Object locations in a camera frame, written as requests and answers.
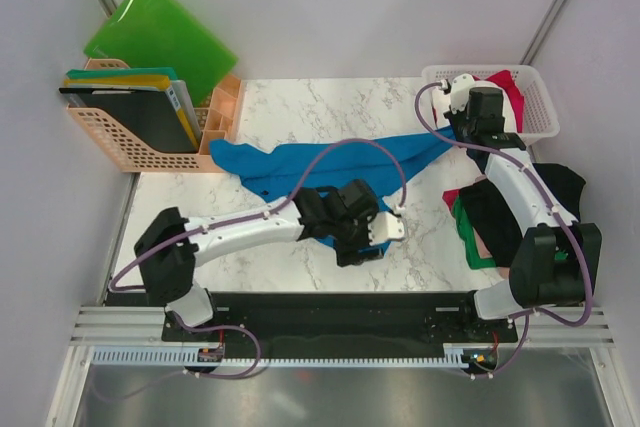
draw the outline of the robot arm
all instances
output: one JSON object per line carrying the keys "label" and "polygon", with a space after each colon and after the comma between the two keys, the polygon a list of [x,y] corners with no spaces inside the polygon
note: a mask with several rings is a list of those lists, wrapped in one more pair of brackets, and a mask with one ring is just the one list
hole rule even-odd
{"label": "robot arm", "polygon": [[[185,231],[212,223],[222,225],[213,230],[205,228],[204,233],[166,247],[141,262],[149,300],[154,305],[166,304],[187,326],[194,327],[213,317],[213,305],[207,291],[194,282],[193,273],[215,258],[274,242],[331,237],[337,264],[344,267],[382,257],[380,244],[402,240],[405,235],[402,220],[390,212],[380,212],[375,194],[362,180],[342,189],[300,189],[292,202],[271,215],[274,205],[215,217],[182,218],[176,207],[160,212],[136,243],[136,255]],[[263,215],[234,222],[252,214]]]}
{"label": "robot arm", "polygon": [[[592,288],[602,236],[594,224],[580,224],[549,191],[532,166],[532,159],[517,134],[504,132],[502,91],[474,87],[470,75],[457,77],[450,91],[451,122],[456,139],[500,150],[527,169],[495,153],[468,150],[480,170],[498,188],[513,213],[523,240],[509,271],[509,280],[475,293],[474,307],[482,319],[498,319],[526,308],[575,304],[584,300],[584,280],[578,260],[554,214],[569,226],[587,260]],[[530,176],[533,175],[536,185]],[[540,192],[551,199],[553,208]],[[556,253],[567,253],[556,260]]]}

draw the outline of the white marble surface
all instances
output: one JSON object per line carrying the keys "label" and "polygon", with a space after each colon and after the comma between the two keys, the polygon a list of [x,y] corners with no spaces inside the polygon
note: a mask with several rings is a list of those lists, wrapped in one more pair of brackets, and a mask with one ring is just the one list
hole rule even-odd
{"label": "white marble surface", "polygon": [[[419,78],[257,80],[246,86],[238,142],[271,150],[282,142],[331,142],[422,132],[413,96]],[[457,148],[408,184],[408,238],[384,259],[339,268],[334,252],[314,240],[256,247],[196,271],[198,282],[225,291],[443,291],[498,282],[495,269],[471,270],[442,192],[479,175]],[[228,174],[142,174],[116,272],[134,258],[133,245],[157,213],[178,206],[183,216],[240,211],[263,201]],[[122,285],[140,283],[134,270]]]}

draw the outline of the red cloth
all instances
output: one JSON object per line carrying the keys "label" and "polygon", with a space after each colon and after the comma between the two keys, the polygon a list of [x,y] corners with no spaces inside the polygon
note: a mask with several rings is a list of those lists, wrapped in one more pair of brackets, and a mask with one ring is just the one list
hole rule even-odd
{"label": "red cloth", "polygon": [[459,193],[460,193],[460,189],[453,189],[453,190],[447,190],[442,194],[442,200],[444,200],[444,203],[447,204],[447,207],[449,207],[449,211],[453,209],[453,203],[458,198]]}
{"label": "red cloth", "polygon": [[509,102],[511,102],[511,108],[513,109],[513,115],[516,119],[516,130],[518,132],[522,132],[522,122],[524,118],[524,96],[520,92],[520,89],[518,89],[518,87],[516,86],[516,83],[513,81],[511,72],[509,72],[508,70],[502,70],[490,77],[487,77],[485,80],[493,82],[507,93]]}

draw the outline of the white plastic basket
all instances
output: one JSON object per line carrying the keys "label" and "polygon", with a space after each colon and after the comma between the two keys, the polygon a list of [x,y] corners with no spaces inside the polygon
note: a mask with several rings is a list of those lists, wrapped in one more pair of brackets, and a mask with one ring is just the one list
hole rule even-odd
{"label": "white plastic basket", "polygon": [[520,133],[522,141],[526,145],[531,145],[540,139],[558,135],[560,132],[558,116],[542,77],[533,67],[528,65],[432,65],[425,67],[422,77],[427,83],[442,79],[451,80],[465,73],[486,79],[502,70],[511,72],[511,77],[524,95],[523,131]]}

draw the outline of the blue towel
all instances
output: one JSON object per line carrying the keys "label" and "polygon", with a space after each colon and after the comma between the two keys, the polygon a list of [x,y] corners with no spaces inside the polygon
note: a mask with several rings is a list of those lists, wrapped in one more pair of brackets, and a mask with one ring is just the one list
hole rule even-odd
{"label": "blue towel", "polygon": [[[453,139],[450,127],[440,129]],[[407,181],[450,146],[431,134],[400,135],[376,139],[398,160]],[[313,159],[330,144],[281,144],[265,153],[248,144],[235,145],[226,140],[209,143],[215,163],[229,173],[240,176],[242,185],[265,202],[291,193],[300,176]],[[382,197],[402,187],[391,160],[367,144],[347,144],[327,154],[307,177],[305,187],[341,188],[355,179],[363,179],[378,197],[381,210],[389,210]]]}

